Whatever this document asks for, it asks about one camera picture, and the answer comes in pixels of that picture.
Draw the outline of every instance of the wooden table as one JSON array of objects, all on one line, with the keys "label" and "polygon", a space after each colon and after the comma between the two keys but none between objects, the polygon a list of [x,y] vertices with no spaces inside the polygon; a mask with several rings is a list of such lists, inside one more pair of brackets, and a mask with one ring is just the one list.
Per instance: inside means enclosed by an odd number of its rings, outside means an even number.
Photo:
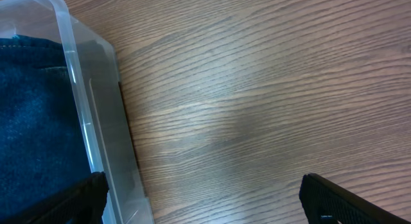
[{"label": "wooden table", "polygon": [[157,224],[307,223],[318,173],[411,221],[411,0],[66,0],[117,50]]}]

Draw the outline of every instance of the plastic bin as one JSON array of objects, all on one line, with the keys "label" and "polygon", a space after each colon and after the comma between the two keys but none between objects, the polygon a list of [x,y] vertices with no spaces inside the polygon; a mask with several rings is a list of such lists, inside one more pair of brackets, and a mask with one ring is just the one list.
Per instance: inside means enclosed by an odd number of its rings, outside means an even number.
[{"label": "plastic bin", "polygon": [[119,89],[113,47],[69,14],[63,0],[0,1],[0,37],[26,35],[63,45],[91,171],[104,171],[107,223],[153,223]]}]

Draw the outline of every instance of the black textured grip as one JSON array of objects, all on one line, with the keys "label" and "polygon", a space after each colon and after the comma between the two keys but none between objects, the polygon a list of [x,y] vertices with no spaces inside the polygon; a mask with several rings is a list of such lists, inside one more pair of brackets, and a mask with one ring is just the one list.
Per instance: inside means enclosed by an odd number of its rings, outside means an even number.
[{"label": "black textured grip", "polygon": [[410,224],[316,174],[304,175],[299,197],[309,224]]},{"label": "black textured grip", "polygon": [[107,202],[109,185],[103,172],[61,191],[2,224],[98,224]]}]

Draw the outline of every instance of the folded denim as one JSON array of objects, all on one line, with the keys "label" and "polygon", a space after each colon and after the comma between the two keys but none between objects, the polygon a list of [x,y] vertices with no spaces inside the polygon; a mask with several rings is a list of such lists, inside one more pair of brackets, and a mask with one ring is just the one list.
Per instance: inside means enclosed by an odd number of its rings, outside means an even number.
[{"label": "folded denim", "polygon": [[0,221],[88,177],[62,45],[0,39]]}]

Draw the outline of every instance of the brown wooden surface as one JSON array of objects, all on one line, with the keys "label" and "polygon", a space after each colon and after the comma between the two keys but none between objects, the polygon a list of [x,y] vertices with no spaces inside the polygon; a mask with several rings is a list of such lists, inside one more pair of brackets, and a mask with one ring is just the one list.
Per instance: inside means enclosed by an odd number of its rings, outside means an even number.
[{"label": "brown wooden surface", "polygon": [[318,173],[411,221],[411,0],[66,0],[117,50],[157,224],[306,223]]}]

